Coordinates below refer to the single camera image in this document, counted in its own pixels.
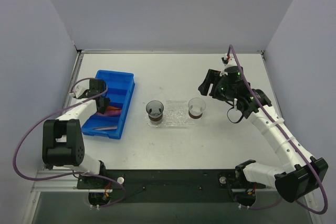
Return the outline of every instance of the gray wall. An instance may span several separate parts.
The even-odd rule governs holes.
[[[329,163],[323,218],[336,223],[336,0],[293,0],[266,49],[266,65],[288,127]]]
[[[12,155],[21,136],[64,102],[76,51],[50,0],[0,0],[0,216],[20,223],[32,183],[18,177]],[[41,127],[19,153],[19,168],[41,167]]]
[[[292,0],[51,0],[79,49],[265,49]]]

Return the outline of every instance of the cable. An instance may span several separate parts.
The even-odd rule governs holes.
[[[235,196],[235,201],[237,201],[237,198],[238,198],[238,194],[236,194]],[[266,209],[269,209],[269,208],[272,208],[272,207],[275,207],[277,205],[279,205],[280,203],[282,202],[282,198],[280,197],[277,201],[275,201],[273,204],[271,205],[268,205],[268,206],[264,206],[264,207],[247,207],[247,206],[244,206],[242,204],[239,204],[241,207],[243,208],[247,208],[248,210],[266,210]]]
[[[272,116],[265,110],[265,108],[263,107],[263,105],[260,103],[258,97],[256,96],[256,94],[253,92],[252,88],[250,87],[250,85],[248,84],[247,80],[246,80],[246,77],[244,75],[244,72],[243,72],[243,69],[242,67],[240,66],[239,64],[239,61],[238,61],[238,57],[236,55],[236,52],[235,52],[235,49],[233,48],[232,45],[229,45],[229,49],[228,49],[228,52],[227,52],[227,55],[229,56],[230,55],[230,51],[232,51],[232,54],[235,58],[235,61],[237,63],[237,67],[239,69],[239,72],[240,72],[240,76],[242,77],[243,81],[244,81],[244,84],[246,85],[248,91],[251,93],[251,95],[253,96],[253,98],[256,100],[256,103],[258,104],[258,106],[261,108],[261,110],[264,112],[264,114],[270,119],[270,121],[272,123],[274,123],[274,119],[272,118]],[[276,127],[279,129],[279,131],[283,134],[283,136],[288,140],[289,139],[289,136],[287,135],[287,133],[284,131],[284,129],[279,125],[279,124],[276,124]],[[316,211],[314,209],[311,209],[309,208],[308,206],[302,204],[301,202],[297,201],[296,200],[296,203],[298,203],[301,207],[305,208],[306,210],[314,213],[314,214],[317,214],[317,215],[322,215],[324,214],[325,212],[327,212],[328,210],[328,199],[327,199],[327,194],[326,194],[326,191],[322,185],[322,181],[320,180],[319,178],[319,175],[316,173],[316,171],[314,170],[314,168],[311,166],[311,164],[309,163],[309,161],[306,159],[306,157],[303,155],[303,153],[300,151],[299,148],[296,147],[296,145],[293,143],[292,140],[289,140],[288,141],[290,143],[290,145],[295,149],[295,151],[300,155],[300,157],[304,160],[304,162],[307,164],[307,166],[309,167],[309,169],[311,170],[311,172],[313,173],[320,189],[321,189],[321,192],[322,192],[322,195],[323,195],[323,202],[324,202],[324,207],[321,211]]]
[[[242,119],[244,118],[244,115],[243,115],[243,114],[241,115],[241,117],[238,119],[237,122],[233,122],[233,121],[231,121],[231,119],[229,118],[229,112],[230,112],[230,110],[232,110],[233,108],[234,108],[234,107],[230,108],[230,109],[226,112],[226,116],[227,116],[227,118],[229,119],[230,122],[232,122],[232,123],[240,123],[240,122],[242,121]]]
[[[74,171],[74,170],[72,170],[72,172],[74,173],[75,171]],[[76,179],[79,179],[79,177],[76,177],[76,176],[75,176],[75,174],[73,174],[73,176],[74,176]]]
[[[73,86],[71,87],[70,92],[73,92],[75,86],[76,86],[78,83],[80,83],[80,82],[82,82],[82,81],[84,81],[84,80],[94,80],[94,79],[96,79],[96,78],[84,78],[84,79],[81,79],[81,80],[79,80],[79,81],[76,81],[76,82],[73,84]],[[50,177],[44,177],[44,178],[33,178],[33,177],[28,177],[28,176],[24,175],[23,173],[21,173],[21,172],[19,171],[19,169],[17,168],[17,164],[16,164],[17,154],[18,154],[18,152],[19,152],[19,150],[20,150],[20,147],[22,146],[24,140],[25,140],[25,139],[27,138],[27,136],[33,131],[33,129],[35,129],[36,126],[38,126],[41,122],[45,121],[46,119],[48,119],[49,117],[51,117],[51,116],[53,116],[53,115],[56,115],[56,114],[59,114],[59,113],[61,113],[61,112],[63,112],[63,111],[66,111],[66,110],[72,109],[72,108],[74,108],[74,107],[77,107],[77,106],[79,106],[79,105],[81,105],[81,104],[83,104],[83,103],[85,103],[85,102],[88,102],[88,101],[90,101],[90,100],[92,100],[92,99],[94,99],[94,98],[97,98],[97,97],[99,97],[99,96],[101,96],[101,95],[107,93],[108,88],[109,88],[109,87],[108,87],[107,84],[106,84],[106,88],[105,88],[105,90],[104,90],[103,92],[101,92],[100,94],[96,94],[96,95],[94,95],[94,96],[92,96],[92,97],[90,97],[90,98],[88,98],[88,99],[85,99],[84,101],[82,101],[82,102],[80,102],[80,103],[76,103],[76,104],[71,105],[71,106],[68,106],[68,107],[66,107],[66,108],[64,108],[64,109],[58,110],[58,111],[56,111],[56,112],[53,112],[53,113],[51,113],[51,114],[45,116],[44,118],[40,119],[37,123],[35,123],[35,124],[34,124],[34,125],[33,125],[33,126],[32,126],[32,127],[25,133],[25,134],[24,134],[24,135],[23,135],[23,137],[20,139],[18,145],[16,146],[16,148],[15,148],[15,150],[14,150],[14,156],[13,156],[12,165],[13,165],[13,169],[14,169],[14,171],[16,172],[16,174],[19,175],[21,178],[24,178],[24,179],[26,179],[26,180],[32,180],[32,181],[49,180],[49,179],[53,179],[53,178],[61,178],[61,177],[64,177],[64,176],[69,176],[69,175],[82,174],[82,172],[72,172],[72,173],[64,173],[64,174],[60,174],[60,175],[56,175],[56,176],[50,176]],[[125,192],[124,196],[123,196],[121,199],[118,199],[118,200],[116,200],[116,201],[114,201],[114,202],[112,202],[112,203],[106,204],[106,205],[101,206],[101,207],[112,206],[112,205],[114,205],[115,203],[118,203],[118,202],[122,201],[122,200],[125,198],[125,196],[126,196],[126,189],[125,189],[122,185],[120,185],[117,181],[115,181],[115,180],[113,180],[113,179],[111,179],[111,178],[108,178],[108,177],[104,177],[104,176],[96,175],[96,174],[91,174],[91,173],[87,173],[86,175],[88,175],[88,176],[92,176],[92,177],[96,177],[96,178],[102,178],[102,179],[105,179],[105,180],[107,180],[107,181],[109,181],[109,182],[112,182],[112,183],[118,185],[118,186]]]

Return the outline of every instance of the pink object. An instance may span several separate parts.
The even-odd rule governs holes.
[[[121,115],[121,110],[106,110],[104,114],[97,112],[97,115],[103,116],[119,116]]]

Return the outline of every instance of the plastic cup with liquid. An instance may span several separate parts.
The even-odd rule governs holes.
[[[205,111],[205,101],[201,98],[193,98],[188,103],[189,116],[192,119],[199,119],[202,117],[203,112]]]
[[[163,118],[164,106],[160,101],[151,101],[146,106],[146,112],[152,124],[160,124]]]

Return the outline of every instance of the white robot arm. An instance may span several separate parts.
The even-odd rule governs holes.
[[[198,90],[201,95],[208,95],[210,85],[213,84],[209,95],[220,101],[225,101],[236,110],[241,111],[242,116],[249,120],[265,137],[282,164],[282,167],[271,167],[249,160],[236,166],[236,178],[276,188],[282,198],[288,202],[293,202],[316,189],[318,183],[313,173],[288,141],[292,141],[302,155],[311,161],[310,164],[321,181],[328,169],[325,160],[323,158],[315,159],[310,152],[302,147],[284,125],[283,118],[277,115],[267,96],[261,90],[252,89],[263,108],[274,120],[274,122],[270,121],[243,81],[242,73],[240,73],[235,59],[228,55],[223,57],[222,61],[225,65],[224,70],[209,69]],[[277,125],[281,126],[289,139],[286,139]]]
[[[47,165],[63,166],[76,172],[99,174],[102,162],[85,153],[81,127],[97,111],[104,113],[110,99],[97,97],[84,102],[89,97],[103,92],[103,80],[90,80],[89,89],[77,86],[70,95],[81,105],[74,107],[55,120],[47,120],[43,126],[43,161]]]

